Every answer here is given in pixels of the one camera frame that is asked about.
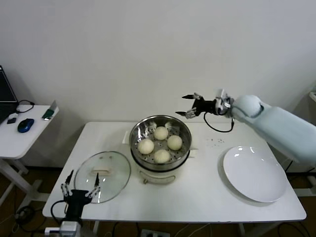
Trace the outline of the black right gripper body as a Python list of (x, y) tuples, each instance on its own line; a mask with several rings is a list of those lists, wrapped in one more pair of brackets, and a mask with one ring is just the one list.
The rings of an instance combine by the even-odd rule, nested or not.
[(217, 114), (216, 112), (216, 99), (204, 100), (203, 98), (196, 99), (193, 103), (193, 109), (195, 116), (199, 116), (201, 113)]

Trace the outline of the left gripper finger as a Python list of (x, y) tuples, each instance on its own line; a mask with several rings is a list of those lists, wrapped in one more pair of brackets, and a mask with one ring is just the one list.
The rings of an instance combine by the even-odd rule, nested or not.
[(95, 183), (94, 183), (94, 188), (92, 191), (88, 192), (85, 197), (87, 198), (94, 198), (99, 192), (100, 192), (100, 180), (99, 180), (99, 173), (96, 175)]
[(71, 173), (66, 178), (65, 182), (61, 184), (61, 190), (62, 190), (64, 197), (69, 197), (72, 195), (72, 191), (69, 188), (69, 184), (70, 184), (70, 181), (72, 179), (73, 172), (74, 171), (72, 170)]

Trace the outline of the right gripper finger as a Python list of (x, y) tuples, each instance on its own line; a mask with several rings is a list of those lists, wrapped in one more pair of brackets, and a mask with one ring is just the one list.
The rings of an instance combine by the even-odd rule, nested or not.
[(182, 98), (183, 99), (190, 99), (190, 100), (204, 100), (204, 98), (197, 93), (188, 94), (188, 95), (182, 96)]
[(175, 113), (185, 117), (186, 119), (193, 119), (196, 117), (196, 108), (191, 108), (190, 110), (184, 112), (184, 111), (176, 111)]

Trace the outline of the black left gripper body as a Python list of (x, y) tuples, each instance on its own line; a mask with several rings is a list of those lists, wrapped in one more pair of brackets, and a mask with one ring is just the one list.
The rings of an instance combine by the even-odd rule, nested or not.
[(89, 191), (72, 190), (72, 195), (65, 197), (68, 204), (65, 220), (80, 220), (85, 205), (91, 203)]

